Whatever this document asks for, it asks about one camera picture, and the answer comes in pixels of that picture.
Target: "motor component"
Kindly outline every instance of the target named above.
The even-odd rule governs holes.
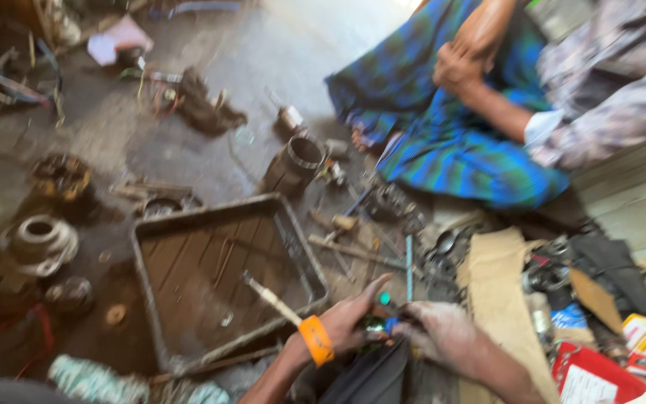
[[[91,169],[76,156],[51,154],[34,163],[29,181],[44,196],[71,202],[90,189]]]
[[[315,138],[293,136],[265,171],[262,188],[291,196],[308,187],[325,158],[325,150]]]
[[[73,277],[53,285],[44,294],[44,304],[59,314],[82,316],[94,307],[91,283],[85,278]]]
[[[67,264],[79,250],[79,236],[67,222],[36,215],[7,229],[0,237],[5,256],[0,273],[18,272],[48,278]]]

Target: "metal rod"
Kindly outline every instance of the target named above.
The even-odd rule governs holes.
[[[275,293],[270,289],[261,286],[260,283],[256,282],[248,271],[243,273],[243,281],[250,286],[253,290],[256,290],[258,295],[261,295],[261,299],[265,300],[268,304],[273,306],[283,317],[288,321],[291,321],[294,326],[300,326],[303,319],[301,319],[295,311],[293,311],[288,305],[286,305]]]
[[[406,237],[406,278],[408,283],[408,301],[413,301],[413,234]]]
[[[365,252],[363,250],[360,250],[358,248],[354,247],[346,247],[344,245],[334,243],[334,242],[327,242],[325,241],[324,238],[320,236],[316,236],[314,234],[311,234],[310,237],[308,237],[308,243],[310,244],[315,244],[320,247],[325,247],[331,250],[336,250],[340,251],[341,253],[348,254],[348,255],[353,255],[354,257],[358,258],[363,258],[364,260],[372,260],[375,262],[380,262],[382,264],[388,265],[389,267],[394,267],[399,270],[406,270],[408,267],[405,265],[404,262],[400,262],[399,260],[392,260],[390,258],[384,258],[381,257],[380,255],[377,254],[372,254],[369,252]]]

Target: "bare foot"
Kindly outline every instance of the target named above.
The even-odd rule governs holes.
[[[353,135],[351,136],[351,139],[353,139],[353,146],[355,146],[359,152],[364,153],[367,151],[367,146],[363,144],[361,137],[363,137],[363,132],[360,129],[354,129]]]

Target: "red wire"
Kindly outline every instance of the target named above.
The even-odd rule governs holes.
[[[39,317],[41,322],[41,332],[44,335],[44,349],[39,351],[27,364],[24,365],[22,370],[16,375],[15,380],[20,379],[24,373],[29,370],[31,366],[39,362],[41,359],[46,357],[51,351],[54,350],[54,333],[52,332],[51,321],[49,320],[49,315],[47,314],[46,309],[41,303],[37,303],[32,309],[34,313]]]

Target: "cardboard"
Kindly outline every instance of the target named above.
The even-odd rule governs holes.
[[[615,334],[622,335],[622,318],[615,306],[615,298],[590,279],[584,272],[570,268],[570,284],[582,306],[587,307]]]
[[[548,404],[559,404],[557,386],[535,334],[520,282],[529,246],[518,229],[475,234],[470,253],[458,269],[456,281],[466,292],[475,323],[530,372]],[[487,389],[468,380],[460,382],[462,404],[498,403]]]

